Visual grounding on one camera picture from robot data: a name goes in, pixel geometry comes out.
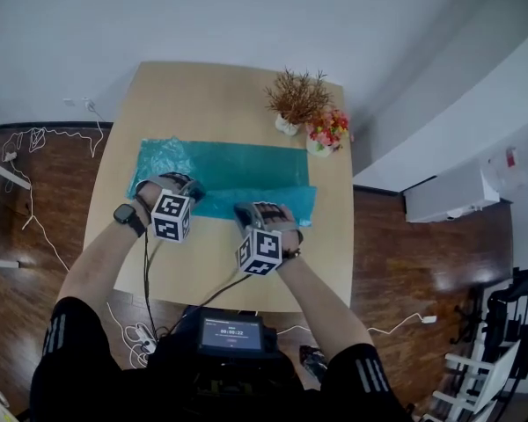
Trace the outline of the person's left hand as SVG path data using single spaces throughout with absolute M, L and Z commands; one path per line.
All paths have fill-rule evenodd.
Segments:
M 167 172 L 141 180 L 136 185 L 135 199 L 150 212 L 163 190 L 172 194 L 182 194 L 182 191 L 193 181 L 186 174 Z

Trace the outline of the person's left forearm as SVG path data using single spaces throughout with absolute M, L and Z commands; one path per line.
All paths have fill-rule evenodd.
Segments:
M 122 265 L 138 238 L 130 224 L 113 220 L 84 248 L 70 268 L 57 301 L 77 298 L 99 313 L 106 305 Z

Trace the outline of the colourful flowers in cream pot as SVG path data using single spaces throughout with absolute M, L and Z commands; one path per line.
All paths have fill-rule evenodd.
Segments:
M 348 116 L 339 109 L 327 109 L 318 113 L 305 124 L 307 151 L 327 157 L 342 148 L 341 142 L 348 135 Z

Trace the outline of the person's right hand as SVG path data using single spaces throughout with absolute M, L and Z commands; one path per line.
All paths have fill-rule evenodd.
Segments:
M 303 234 L 298 229 L 293 214 L 285 205 L 259 203 L 257 208 L 264 227 L 268 231 L 278 231 L 281 234 L 282 247 L 284 245 L 300 247 L 304 239 Z

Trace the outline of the person's right forearm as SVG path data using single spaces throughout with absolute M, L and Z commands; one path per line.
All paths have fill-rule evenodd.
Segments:
M 373 345 L 362 321 L 303 258 L 288 260 L 279 267 L 278 274 L 295 297 L 328 360 L 351 346 Z

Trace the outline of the black wrist watch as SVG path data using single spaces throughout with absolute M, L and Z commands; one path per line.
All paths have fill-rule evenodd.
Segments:
M 113 214 L 114 220 L 120 225 L 129 226 L 140 238 L 146 231 L 146 227 L 141 221 L 136 209 L 130 204 L 121 204 Z

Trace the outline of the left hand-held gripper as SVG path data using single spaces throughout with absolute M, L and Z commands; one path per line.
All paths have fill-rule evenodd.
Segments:
M 163 189 L 150 213 L 153 235 L 167 242 L 183 243 L 191 226 L 192 202 L 198 205 L 205 195 L 199 181 L 189 184 L 188 196 Z

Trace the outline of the brown dried plant white vase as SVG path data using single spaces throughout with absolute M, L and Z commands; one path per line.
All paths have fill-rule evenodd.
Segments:
M 309 71 L 295 73 L 286 68 L 276 74 L 271 86 L 264 88 L 267 109 L 276 114 L 275 128 L 287 136 L 294 136 L 300 127 L 310 122 L 332 102 L 325 85 L 326 74 L 315 76 Z

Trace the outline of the black and white equipment rack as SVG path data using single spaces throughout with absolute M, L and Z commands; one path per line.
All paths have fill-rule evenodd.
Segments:
M 425 413 L 418 422 L 500 422 L 528 375 L 528 269 L 516 268 L 512 282 L 487 298 L 479 292 L 470 313 L 454 311 L 464 326 L 451 343 L 467 343 L 471 355 L 445 355 L 451 387 L 432 397 L 448 413 Z

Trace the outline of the clear plastic bag red label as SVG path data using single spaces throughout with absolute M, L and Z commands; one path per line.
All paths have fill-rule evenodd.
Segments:
M 485 179 L 499 194 L 528 186 L 528 140 L 497 150 L 482 163 Z

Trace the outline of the wooden side table white legs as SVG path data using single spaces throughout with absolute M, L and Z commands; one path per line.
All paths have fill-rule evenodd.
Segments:
M 6 180 L 12 182 L 13 184 L 20 186 L 22 188 L 25 188 L 26 190 L 31 190 L 32 185 L 29 181 L 22 179 L 15 175 L 14 173 L 6 170 L 3 166 L 0 165 L 0 176 L 5 178 Z

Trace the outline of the chest-worn black screen device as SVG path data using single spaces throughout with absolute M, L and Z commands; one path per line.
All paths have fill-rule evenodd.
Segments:
M 260 316 L 203 309 L 197 351 L 207 356 L 259 359 L 278 348 L 275 332 L 265 327 Z

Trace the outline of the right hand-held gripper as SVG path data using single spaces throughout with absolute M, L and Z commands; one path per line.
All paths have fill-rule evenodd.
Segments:
M 281 234 L 264 227 L 260 212 L 253 203 L 237 203 L 233 213 L 243 237 L 236 250 L 238 269 L 259 276 L 273 272 L 282 263 Z

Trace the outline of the black plastic wrapper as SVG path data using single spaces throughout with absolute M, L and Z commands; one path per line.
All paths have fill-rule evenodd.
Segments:
M 299 361 L 309 374 L 311 374 L 319 383 L 322 383 L 327 371 L 327 360 L 319 348 L 313 346 L 300 346 Z

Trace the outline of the teal plastic bag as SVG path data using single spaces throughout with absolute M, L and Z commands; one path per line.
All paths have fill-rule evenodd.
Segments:
M 144 139 L 127 197 L 143 179 L 168 171 L 198 180 L 206 195 L 194 215 L 231 220 L 240 202 L 287 206 L 301 227 L 312 225 L 316 188 L 310 185 L 307 152 L 229 142 Z

